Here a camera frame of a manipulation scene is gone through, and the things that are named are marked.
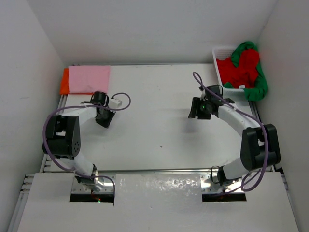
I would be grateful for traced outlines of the pink t shirt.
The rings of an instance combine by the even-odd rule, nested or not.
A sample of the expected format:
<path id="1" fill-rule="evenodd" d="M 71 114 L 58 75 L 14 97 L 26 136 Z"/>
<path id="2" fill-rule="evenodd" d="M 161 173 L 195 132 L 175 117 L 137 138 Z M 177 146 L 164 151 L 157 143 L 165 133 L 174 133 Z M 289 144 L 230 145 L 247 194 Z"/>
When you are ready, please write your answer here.
<path id="1" fill-rule="evenodd" d="M 108 93 L 111 66 L 79 65 L 68 67 L 69 94 Z"/>

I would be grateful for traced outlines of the orange t shirt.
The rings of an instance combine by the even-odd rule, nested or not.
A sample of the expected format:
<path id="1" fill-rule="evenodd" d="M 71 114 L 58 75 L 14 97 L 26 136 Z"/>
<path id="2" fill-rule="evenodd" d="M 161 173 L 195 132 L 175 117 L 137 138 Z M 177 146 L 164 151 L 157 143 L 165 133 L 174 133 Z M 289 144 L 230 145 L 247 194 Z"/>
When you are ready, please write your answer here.
<path id="1" fill-rule="evenodd" d="M 92 95 L 93 92 L 77 92 L 77 93 L 70 92 L 70 89 L 69 89 L 69 69 L 64 68 L 62 79 L 61 79 L 61 82 L 60 82 L 59 94 L 60 95 L 68 95 L 68 94 Z"/>

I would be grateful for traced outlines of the red t shirt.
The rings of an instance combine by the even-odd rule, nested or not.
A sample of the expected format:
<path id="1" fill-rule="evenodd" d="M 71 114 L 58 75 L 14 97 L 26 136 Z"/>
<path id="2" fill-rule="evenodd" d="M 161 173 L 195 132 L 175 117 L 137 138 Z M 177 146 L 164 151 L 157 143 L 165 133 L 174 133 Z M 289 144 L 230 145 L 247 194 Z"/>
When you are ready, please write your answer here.
<path id="1" fill-rule="evenodd" d="M 259 54 L 253 49 L 241 53 L 238 65 L 232 63 L 231 57 L 224 60 L 217 59 L 220 79 L 225 88 L 253 88 L 258 77 L 256 66 Z"/>

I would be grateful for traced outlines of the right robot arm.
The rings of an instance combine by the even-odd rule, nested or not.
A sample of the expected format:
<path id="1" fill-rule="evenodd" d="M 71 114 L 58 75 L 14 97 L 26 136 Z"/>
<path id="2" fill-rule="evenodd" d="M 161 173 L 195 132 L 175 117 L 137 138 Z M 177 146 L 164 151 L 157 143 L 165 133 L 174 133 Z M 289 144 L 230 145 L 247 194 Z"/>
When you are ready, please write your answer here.
<path id="1" fill-rule="evenodd" d="M 241 178 L 250 171 L 278 164 L 281 160 L 276 127 L 259 124 L 252 116 L 246 116 L 220 100 L 193 97 L 189 118 L 209 120 L 212 115 L 225 121 L 241 137 L 240 155 L 233 162 L 219 167 L 218 184 L 223 186 Z"/>

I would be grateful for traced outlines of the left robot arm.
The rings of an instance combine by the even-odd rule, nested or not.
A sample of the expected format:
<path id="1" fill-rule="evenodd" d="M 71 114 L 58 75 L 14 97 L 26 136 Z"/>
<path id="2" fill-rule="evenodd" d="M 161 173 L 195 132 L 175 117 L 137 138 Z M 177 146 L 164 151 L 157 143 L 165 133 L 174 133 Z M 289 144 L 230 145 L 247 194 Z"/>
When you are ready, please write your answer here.
<path id="1" fill-rule="evenodd" d="M 81 152 L 80 126 L 94 120 L 108 128 L 115 115 L 115 109 L 122 101 L 103 92 L 95 92 L 89 101 L 83 101 L 68 112 L 55 113 L 44 126 L 43 151 L 51 154 L 58 166 L 75 172 L 77 182 L 85 188 L 98 191 L 104 178 L 98 176 L 97 167 Z"/>

